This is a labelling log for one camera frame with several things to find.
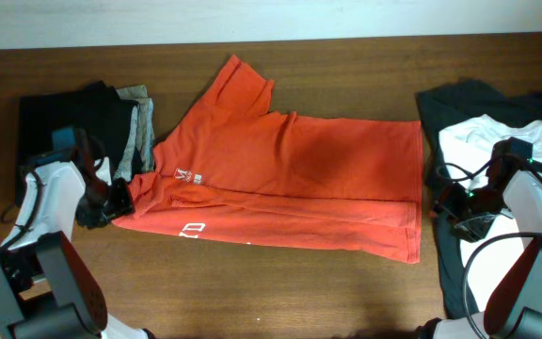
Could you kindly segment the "red orange printed t-shirt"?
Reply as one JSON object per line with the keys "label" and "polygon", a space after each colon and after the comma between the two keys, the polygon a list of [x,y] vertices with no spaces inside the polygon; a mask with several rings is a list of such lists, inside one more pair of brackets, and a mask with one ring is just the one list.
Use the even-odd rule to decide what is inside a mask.
{"label": "red orange printed t-shirt", "polygon": [[418,121],[271,111],[273,84],[236,56],[129,185],[129,230],[268,247],[421,255]]}

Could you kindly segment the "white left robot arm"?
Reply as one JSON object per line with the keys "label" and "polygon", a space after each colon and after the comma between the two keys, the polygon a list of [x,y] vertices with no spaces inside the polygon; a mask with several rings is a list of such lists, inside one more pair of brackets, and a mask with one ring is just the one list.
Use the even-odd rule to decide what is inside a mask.
{"label": "white left robot arm", "polygon": [[134,213],[124,179],[104,180],[82,128],[52,133],[53,149],[24,167],[24,200],[0,245],[0,336],[153,339],[112,316],[72,245],[75,224],[101,228]]}

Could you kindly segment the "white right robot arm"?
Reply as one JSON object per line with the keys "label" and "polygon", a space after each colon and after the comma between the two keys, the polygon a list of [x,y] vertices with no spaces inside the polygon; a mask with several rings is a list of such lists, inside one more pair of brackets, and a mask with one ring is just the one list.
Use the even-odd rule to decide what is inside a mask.
{"label": "white right robot arm", "polygon": [[[447,178],[433,207],[462,240],[477,241],[461,275],[461,319],[428,321],[420,338],[542,338],[542,163],[533,146],[510,137],[497,142],[478,170],[485,186],[466,189]],[[468,302],[469,275],[476,257],[504,240],[526,245],[491,293],[486,308],[473,314]]]}

